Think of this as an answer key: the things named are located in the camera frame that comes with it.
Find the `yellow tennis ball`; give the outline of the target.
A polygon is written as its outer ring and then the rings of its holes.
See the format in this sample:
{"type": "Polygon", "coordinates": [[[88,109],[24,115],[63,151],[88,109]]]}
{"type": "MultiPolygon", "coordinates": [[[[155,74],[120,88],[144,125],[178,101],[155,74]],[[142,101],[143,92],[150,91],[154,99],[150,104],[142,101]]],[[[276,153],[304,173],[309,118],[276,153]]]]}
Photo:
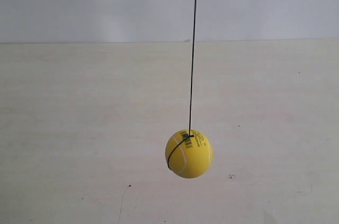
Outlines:
{"type": "Polygon", "coordinates": [[[197,178],[210,168],[213,148],[208,138],[198,130],[180,130],[165,147],[167,167],[182,178],[197,178]]]}

